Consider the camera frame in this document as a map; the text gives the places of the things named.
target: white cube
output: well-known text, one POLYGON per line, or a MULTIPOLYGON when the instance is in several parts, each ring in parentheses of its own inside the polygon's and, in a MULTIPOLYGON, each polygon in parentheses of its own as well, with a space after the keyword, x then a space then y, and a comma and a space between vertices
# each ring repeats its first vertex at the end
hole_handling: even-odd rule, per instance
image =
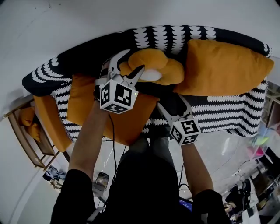
POLYGON ((100 85, 100 108, 116 114, 131 110, 138 91, 110 79, 100 85))
POLYGON ((195 119, 173 122, 170 134, 179 145, 194 143, 200 133, 200 127, 195 119))

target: black shirt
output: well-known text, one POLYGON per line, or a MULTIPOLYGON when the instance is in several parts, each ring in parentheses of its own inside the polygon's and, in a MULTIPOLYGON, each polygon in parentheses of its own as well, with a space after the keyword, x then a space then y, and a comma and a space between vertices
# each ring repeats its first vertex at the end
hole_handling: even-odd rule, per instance
MULTIPOLYGON (((220 194, 206 190, 193 198, 192 212, 179 204, 175 169, 151 154, 129 155, 118 167, 104 212, 94 223, 182 221, 230 223, 220 194)), ((79 170, 69 170, 52 212, 51 223, 85 224, 94 212, 92 183, 79 170)))

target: black sleeve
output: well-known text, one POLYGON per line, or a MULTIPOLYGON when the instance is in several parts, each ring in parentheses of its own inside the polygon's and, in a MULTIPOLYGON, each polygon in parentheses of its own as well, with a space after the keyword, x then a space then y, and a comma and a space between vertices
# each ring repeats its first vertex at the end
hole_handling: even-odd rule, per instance
POLYGON ((213 190, 205 190, 197 194, 193 198, 192 211, 204 224, 231 223, 224 211, 222 195, 213 190))
POLYGON ((91 179, 80 170, 69 170, 54 205, 50 223, 85 224, 94 210, 91 179))

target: gray pants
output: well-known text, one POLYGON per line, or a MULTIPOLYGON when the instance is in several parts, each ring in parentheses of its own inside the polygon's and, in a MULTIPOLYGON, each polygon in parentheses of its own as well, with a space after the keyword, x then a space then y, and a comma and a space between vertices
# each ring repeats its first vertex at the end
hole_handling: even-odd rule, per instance
POLYGON ((150 146, 147 139, 141 137, 129 147, 128 151, 121 157, 120 162, 129 154, 142 154, 151 150, 155 156, 164 159, 175 168, 168 146, 169 141, 166 137, 158 137, 152 140, 150 146))

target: forearm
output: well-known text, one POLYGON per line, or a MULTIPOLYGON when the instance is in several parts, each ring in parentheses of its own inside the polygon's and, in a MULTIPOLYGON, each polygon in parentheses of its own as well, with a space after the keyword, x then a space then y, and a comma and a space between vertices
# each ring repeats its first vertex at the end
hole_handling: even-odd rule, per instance
POLYGON ((194 197, 204 190, 213 190, 214 187, 212 179, 196 149, 196 146, 194 144, 182 146, 182 155, 185 166, 185 174, 192 196, 194 197))
POLYGON ((92 180, 107 118, 108 112, 101 110, 99 103, 95 101, 75 143, 69 170, 81 170, 92 180))

